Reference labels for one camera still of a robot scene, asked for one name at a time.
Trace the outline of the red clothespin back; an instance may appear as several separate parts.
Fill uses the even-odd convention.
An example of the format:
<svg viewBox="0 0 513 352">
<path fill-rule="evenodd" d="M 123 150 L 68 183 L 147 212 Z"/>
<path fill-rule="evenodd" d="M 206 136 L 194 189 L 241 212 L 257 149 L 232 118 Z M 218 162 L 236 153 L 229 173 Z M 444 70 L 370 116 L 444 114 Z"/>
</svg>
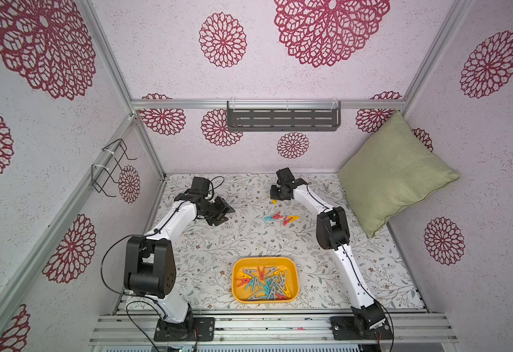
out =
<svg viewBox="0 0 513 352">
<path fill-rule="evenodd" d="M 258 270 L 259 280 L 261 282 L 266 282 L 266 279 L 267 279 L 267 268 L 265 268 L 264 266 L 258 266 L 257 270 Z"/>
</svg>

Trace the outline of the grey clothespin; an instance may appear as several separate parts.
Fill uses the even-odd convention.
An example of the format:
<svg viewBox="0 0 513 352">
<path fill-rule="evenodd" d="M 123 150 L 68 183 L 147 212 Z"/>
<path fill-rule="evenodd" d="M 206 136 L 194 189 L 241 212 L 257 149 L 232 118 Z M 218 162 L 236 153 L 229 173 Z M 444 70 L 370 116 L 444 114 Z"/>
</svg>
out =
<svg viewBox="0 0 513 352">
<path fill-rule="evenodd" d="M 247 275 L 250 275 L 250 276 L 253 276 L 253 277 L 254 277 L 254 276 L 256 276 L 256 275 L 258 275 L 258 270 L 256 270 L 256 269 L 251 269 L 251 268 L 244 268 L 244 269 L 242 270 L 242 272 L 243 272 L 244 274 L 247 274 Z"/>
<path fill-rule="evenodd" d="M 255 293 L 255 294 L 251 295 L 248 298 L 248 300 L 250 302 L 253 302 L 253 301 L 259 301 L 259 300 L 262 300 L 262 299 L 265 299 L 265 298 L 266 298 L 266 295 L 264 293 L 258 292 L 258 293 Z"/>
</svg>

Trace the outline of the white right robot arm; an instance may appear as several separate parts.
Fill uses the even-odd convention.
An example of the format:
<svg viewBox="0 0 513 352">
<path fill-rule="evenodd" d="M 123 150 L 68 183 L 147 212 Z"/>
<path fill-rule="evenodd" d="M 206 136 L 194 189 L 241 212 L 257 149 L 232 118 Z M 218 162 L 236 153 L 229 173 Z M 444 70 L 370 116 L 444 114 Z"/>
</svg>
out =
<svg viewBox="0 0 513 352">
<path fill-rule="evenodd" d="M 344 208 L 334 206 L 315 194 L 309 184 L 294 177 L 290 169 L 276 172 L 276 184 L 271 186 L 271 199 L 294 200 L 316 216 L 316 239 L 322 249 L 330 252 L 347 289 L 355 326 L 369 332 L 386 326 L 393 327 L 387 309 L 374 297 L 359 270 L 350 246 L 350 230 Z"/>
</svg>

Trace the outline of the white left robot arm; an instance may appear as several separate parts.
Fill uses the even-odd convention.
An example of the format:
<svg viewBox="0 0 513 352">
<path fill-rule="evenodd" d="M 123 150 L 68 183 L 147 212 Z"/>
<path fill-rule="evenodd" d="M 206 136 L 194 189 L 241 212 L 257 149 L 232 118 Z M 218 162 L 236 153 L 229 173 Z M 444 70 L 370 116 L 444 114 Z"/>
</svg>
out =
<svg viewBox="0 0 513 352">
<path fill-rule="evenodd" d="M 173 293 L 177 279 L 174 242 L 192 221 L 205 220 L 210 226 L 228 221 L 235 212 L 222 197 L 207 199 L 201 193 L 179 194 L 169 212 L 143 236 L 131 236 L 126 243 L 124 287 L 153 302 L 167 324 L 191 327 L 191 306 Z"/>
</svg>

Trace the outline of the yellow plastic storage tray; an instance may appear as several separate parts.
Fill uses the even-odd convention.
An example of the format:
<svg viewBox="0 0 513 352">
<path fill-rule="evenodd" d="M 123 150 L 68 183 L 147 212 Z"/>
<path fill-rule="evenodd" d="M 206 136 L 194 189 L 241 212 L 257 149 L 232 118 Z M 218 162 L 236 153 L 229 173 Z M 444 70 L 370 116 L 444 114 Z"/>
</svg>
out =
<svg viewBox="0 0 513 352">
<path fill-rule="evenodd" d="M 242 258 L 232 269 L 232 294 L 242 304 L 289 303 L 300 293 L 298 270 L 290 258 Z"/>
</svg>

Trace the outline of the grey clothespin by pillow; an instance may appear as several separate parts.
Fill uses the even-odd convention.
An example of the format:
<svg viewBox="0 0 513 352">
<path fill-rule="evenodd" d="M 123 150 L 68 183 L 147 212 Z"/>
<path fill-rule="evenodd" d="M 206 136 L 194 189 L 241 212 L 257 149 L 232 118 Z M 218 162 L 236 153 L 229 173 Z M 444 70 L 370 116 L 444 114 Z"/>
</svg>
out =
<svg viewBox="0 0 513 352">
<path fill-rule="evenodd" d="M 242 270 L 242 272 L 243 272 L 244 274 L 247 274 L 247 275 L 250 275 L 250 276 L 253 276 L 253 277 L 254 277 L 254 276 L 256 276 L 256 275 L 258 275 L 258 270 L 256 270 L 256 269 L 251 269 L 251 268 L 244 268 L 244 269 Z"/>
</svg>

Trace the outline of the red clothespin left pair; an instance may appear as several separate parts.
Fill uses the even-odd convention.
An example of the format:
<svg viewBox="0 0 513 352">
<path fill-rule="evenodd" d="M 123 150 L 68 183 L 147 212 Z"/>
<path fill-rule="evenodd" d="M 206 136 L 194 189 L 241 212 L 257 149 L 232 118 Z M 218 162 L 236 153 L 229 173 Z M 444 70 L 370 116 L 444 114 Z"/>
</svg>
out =
<svg viewBox="0 0 513 352">
<path fill-rule="evenodd" d="M 237 287 L 243 287 L 245 285 L 248 285 L 252 279 L 251 278 L 241 278 L 238 279 L 239 283 L 237 283 Z"/>
</svg>

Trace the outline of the red clothespin near tray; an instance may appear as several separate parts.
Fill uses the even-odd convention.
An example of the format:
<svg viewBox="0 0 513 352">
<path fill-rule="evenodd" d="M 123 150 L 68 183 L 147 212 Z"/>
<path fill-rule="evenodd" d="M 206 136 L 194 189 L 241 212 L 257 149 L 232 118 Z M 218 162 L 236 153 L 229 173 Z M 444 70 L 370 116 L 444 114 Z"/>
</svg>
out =
<svg viewBox="0 0 513 352">
<path fill-rule="evenodd" d="M 287 297 L 287 296 L 284 296 L 284 295 L 281 295 L 281 294 L 276 293 L 276 294 L 274 295 L 274 299 L 275 299 L 275 300 L 277 300 L 277 301 L 282 301 L 282 300 L 287 300 L 287 299 L 288 299 L 288 297 Z"/>
</svg>

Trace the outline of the green square pillow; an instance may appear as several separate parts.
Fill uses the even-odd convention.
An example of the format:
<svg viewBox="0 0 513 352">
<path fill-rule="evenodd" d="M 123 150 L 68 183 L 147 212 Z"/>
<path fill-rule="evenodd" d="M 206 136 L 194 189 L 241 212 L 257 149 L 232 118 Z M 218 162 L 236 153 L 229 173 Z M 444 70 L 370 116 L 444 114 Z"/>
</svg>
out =
<svg viewBox="0 0 513 352">
<path fill-rule="evenodd" d="M 460 178 L 396 111 L 338 171 L 347 202 L 369 238 L 391 217 Z"/>
</svg>

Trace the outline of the grey wall shelf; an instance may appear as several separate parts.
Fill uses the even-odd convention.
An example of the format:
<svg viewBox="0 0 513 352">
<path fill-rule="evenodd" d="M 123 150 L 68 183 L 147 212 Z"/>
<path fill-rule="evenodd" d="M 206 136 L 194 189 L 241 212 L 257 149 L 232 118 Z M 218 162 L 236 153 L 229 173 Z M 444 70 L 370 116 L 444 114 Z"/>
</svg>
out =
<svg viewBox="0 0 513 352">
<path fill-rule="evenodd" d="M 227 101 L 226 122 L 235 132 L 334 132 L 342 119 L 338 101 Z"/>
</svg>

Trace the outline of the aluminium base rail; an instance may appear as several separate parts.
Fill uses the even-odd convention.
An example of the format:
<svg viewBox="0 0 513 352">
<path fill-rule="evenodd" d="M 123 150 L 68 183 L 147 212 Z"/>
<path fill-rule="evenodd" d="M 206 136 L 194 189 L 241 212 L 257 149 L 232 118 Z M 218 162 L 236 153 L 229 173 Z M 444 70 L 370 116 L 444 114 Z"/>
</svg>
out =
<svg viewBox="0 0 513 352">
<path fill-rule="evenodd" d="M 383 347 L 414 343 L 457 343 L 457 335 L 443 313 L 393 312 L 380 333 L 360 339 L 350 332 L 353 315 L 343 311 L 273 311 L 199 313 L 195 317 L 204 323 L 194 333 L 176 342 L 180 345 L 199 343 L 211 345 L 272 344 L 377 344 Z M 98 318 L 89 346 L 151 347 L 156 334 L 164 330 L 157 326 L 154 315 L 102 315 Z"/>
</svg>

